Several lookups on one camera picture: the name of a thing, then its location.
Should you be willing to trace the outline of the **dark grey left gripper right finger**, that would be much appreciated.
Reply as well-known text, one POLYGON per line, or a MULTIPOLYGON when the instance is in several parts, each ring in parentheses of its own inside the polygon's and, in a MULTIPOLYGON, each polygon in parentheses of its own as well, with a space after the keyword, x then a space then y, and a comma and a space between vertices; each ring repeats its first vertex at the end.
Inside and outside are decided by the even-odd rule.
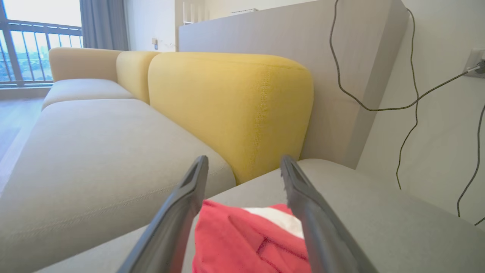
POLYGON ((280 161, 287 205, 301 221, 314 273, 376 273, 369 257, 330 204, 289 155, 280 161))

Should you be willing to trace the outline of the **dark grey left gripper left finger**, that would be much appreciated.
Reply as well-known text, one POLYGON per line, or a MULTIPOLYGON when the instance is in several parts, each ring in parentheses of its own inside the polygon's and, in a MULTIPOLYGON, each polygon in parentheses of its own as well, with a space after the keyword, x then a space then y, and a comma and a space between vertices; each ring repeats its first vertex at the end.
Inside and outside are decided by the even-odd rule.
POLYGON ((208 157, 197 157, 142 233, 120 273, 180 273, 192 223, 205 198, 208 157))

